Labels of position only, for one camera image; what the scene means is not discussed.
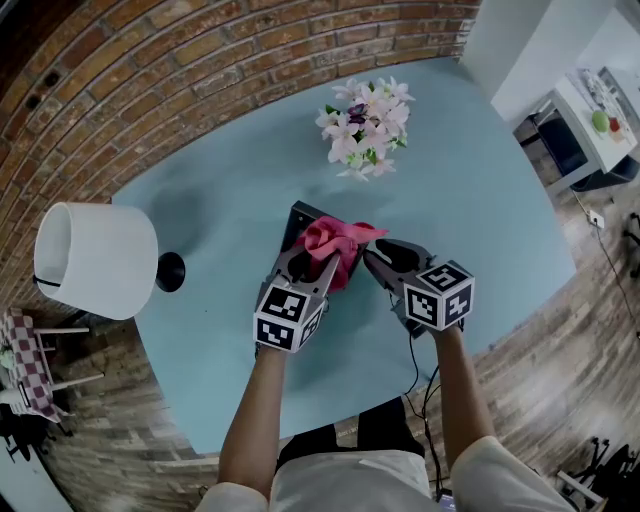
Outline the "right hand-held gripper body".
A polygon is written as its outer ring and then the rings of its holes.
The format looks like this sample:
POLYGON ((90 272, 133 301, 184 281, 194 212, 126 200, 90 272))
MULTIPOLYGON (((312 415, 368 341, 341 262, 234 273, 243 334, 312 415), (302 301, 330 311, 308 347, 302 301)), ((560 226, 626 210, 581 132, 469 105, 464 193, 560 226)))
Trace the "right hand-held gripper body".
POLYGON ((392 311, 410 334, 463 325, 473 309, 475 277, 453 260, 402 274, 397 284, 398 301, 392 311))

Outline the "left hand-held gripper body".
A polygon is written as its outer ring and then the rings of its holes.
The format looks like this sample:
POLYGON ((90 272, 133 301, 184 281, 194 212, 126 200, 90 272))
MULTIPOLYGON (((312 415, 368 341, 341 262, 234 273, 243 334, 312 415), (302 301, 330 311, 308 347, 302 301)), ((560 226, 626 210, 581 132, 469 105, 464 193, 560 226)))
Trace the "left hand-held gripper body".
POLYGON ((329 285, 329 277, 294 283, 282 273, 270 275, 261 286, 253 314, 254 342, 298 352, 319 328, 329 285))

